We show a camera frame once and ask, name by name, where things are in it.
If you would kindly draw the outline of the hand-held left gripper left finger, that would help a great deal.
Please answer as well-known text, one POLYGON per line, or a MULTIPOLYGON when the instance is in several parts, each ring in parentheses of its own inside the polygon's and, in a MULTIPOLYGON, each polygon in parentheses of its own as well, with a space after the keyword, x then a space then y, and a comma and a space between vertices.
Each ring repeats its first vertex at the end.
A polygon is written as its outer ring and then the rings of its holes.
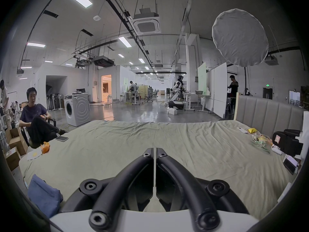
POLYGON ((115 177, 87 179, 70 196, 60 213, 91 210, 94 230, 115 230, 121 209, 142 212, 153 196, 154 149, 148 148, 115 177))

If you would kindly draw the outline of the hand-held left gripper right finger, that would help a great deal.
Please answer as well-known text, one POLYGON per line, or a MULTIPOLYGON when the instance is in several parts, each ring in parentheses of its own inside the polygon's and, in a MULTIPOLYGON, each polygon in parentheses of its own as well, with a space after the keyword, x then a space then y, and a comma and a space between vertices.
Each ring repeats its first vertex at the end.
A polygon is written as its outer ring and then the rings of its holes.
POLYGON ((189 210, 194 230, 218 229, 219 211, 249 214, 226 181, 194 177, 162 148, 156 149, 156 196, 166 212, 189 210))

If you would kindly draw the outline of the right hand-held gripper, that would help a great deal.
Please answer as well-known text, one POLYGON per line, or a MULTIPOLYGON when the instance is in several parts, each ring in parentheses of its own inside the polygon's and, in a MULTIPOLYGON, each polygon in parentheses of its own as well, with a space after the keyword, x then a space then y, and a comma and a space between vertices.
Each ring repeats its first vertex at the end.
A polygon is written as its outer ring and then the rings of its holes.
POLYGON ((285 129, 276 131, 272 135, 272 143, 280 150, 292 157, 300 155, 301 160, 305 160, 309 148, 309 112, 303 113, 303 128, 300 130, 285 129))

